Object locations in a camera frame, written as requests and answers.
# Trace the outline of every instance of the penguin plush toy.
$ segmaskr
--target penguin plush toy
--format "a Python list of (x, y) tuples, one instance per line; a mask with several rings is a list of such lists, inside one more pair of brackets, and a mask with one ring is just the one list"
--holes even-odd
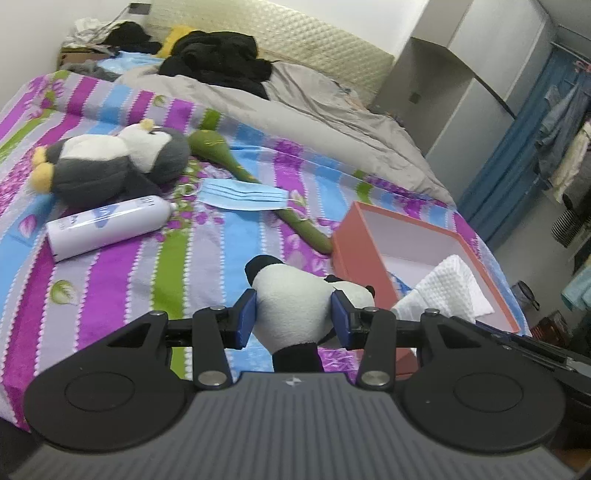
[(180, 177), (190, 154), (181, 132), (145, 119), (118, 135), (79, 135), (37, 147), (31, 184), (74, 209), (91, 209), (118, 196), (162, 195), (159, 185)]

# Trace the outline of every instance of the circular pad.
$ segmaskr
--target circular pad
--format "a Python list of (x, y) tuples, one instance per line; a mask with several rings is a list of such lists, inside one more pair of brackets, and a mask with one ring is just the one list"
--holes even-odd
[(108, 452), (166, 430), (185, 405), (183, 382), (132, 348), (81, 353), (39, 375), (25, 393), (25, 418), (54, 445)]
[(558, 383), (500, 347), (454, 349), (435, 357), (407, 381), (402, 402), (430, 437), (487, 454), (538, 445), (564, 416)]
[(106, 411), (126, 403), (134, 391), (134, 383), (129, 378), (111, 372), (97, 372), (72, 380), (66, 387), (66, 398), (81, 410)]

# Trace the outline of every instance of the wall outlet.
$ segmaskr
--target wall outlet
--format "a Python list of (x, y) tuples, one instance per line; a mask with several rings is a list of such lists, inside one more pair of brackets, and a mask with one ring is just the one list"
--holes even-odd
[(129, 15), (148, 15), (152, 8), (152, 4), (138, 4), (138, 3), (131, 3), (129, 4)]

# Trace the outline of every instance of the gray blanket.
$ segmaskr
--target gray blanket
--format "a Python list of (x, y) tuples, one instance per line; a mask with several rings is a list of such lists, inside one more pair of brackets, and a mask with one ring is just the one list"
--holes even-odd
[(355, 106), (354, 93), (347, 93), (314, 70), (289, 66), (299, 67), (275, 63), (275, 72), (265, 84), (274, 101), (184, 76), (157, 75), (154, 67), (130, 70), (117, 82), (206, 105), (268, 134), (289, 138), (407, 190), (453, 205), (449, 192), (394, 120)]

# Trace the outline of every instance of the white cloth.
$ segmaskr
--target white cloth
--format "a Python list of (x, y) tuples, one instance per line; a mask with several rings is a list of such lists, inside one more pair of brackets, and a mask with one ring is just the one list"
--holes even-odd
[(425, 309), (439, 309), (446, 317), (474, 323), (494, 313), (470, 268), (457, 255), (447, 257), (401, 299), (392, 311), (400, 320), (418, 322)]
[(85, 47), (89, 44), (98, 45), (102, 43), (115, 27), (118, 27), (124, 20), (115, 22), (102, 22), (97, 18), (81, 18), (74, 22), (70, 35), (63, 41), (62, 46), (68, 48)]
[(591, 140), (591, 123), (586, 122), (579, 133), (573, 138), (569, 149), (564, 154), (562, 163), (550, 178), (552, 195), (557, 202), (562, 203), (562, 194), (572, 184), (579, 173), (581, 163), (587, 154)]

